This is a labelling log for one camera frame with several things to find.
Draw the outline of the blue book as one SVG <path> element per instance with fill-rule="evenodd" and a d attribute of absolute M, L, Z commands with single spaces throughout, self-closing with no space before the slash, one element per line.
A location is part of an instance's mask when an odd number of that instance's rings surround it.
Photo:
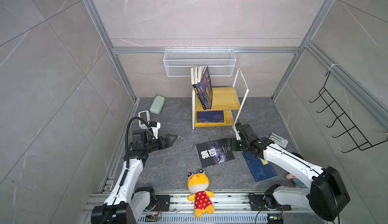
<path fill-rule="evenodd" d="M 277 173 L 272 164 L 264 164 L 261 158 L 253 155 L 250 152 L 243 152 L 242 155 L 255 182 L 258 183 L 277 177 Z"/>

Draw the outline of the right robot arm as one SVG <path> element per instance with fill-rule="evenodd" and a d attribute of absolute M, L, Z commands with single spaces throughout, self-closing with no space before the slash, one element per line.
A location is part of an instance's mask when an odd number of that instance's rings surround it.
<path fill-rule="evenodd" d="M 280 184 L 271 186 L 263 196 L 267 209 L 276 210 L 284 205 L 293 205 L 310 209 L 329 222 L 340 220 L 340 212 L 351 198 L 335 168 L 314 165 L 286 151 L 269 138 L 258 138 L 248 124 L 237 123 L 233 129 L 237 136 L 231 144 L 233 151 L 247 151 L 255 158 L 273 163 L 305 185 L 304 188 Z"/>

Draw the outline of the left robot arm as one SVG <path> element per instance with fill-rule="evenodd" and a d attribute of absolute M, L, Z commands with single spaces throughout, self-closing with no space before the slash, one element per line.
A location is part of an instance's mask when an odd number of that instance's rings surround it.
<path fill-rule="evenodd" d="M 149 154 L 173 145 L 177 135 L 159 136 L 159 122 L 140 117 L 129 120 L 125 129 L 123 168 L 111 194 L 103 205 L 93 208 L 92 224 L 136 224 L 144 211 L 158 206 L 152 186 L 135 188 Z"/>

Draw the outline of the yellow cartoon book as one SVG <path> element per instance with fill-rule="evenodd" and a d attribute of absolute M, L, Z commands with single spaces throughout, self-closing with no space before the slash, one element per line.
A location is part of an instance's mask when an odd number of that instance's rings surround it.
<path fill-rule="evenodd" d="M 196 113 L 195 113 L 195 127 L 213 127 L 213 126 L 225 126 L 226 125 L 226 116 L 225 116 L 225 122 L 224 123 L 197 123 L 196 122 Z"/>

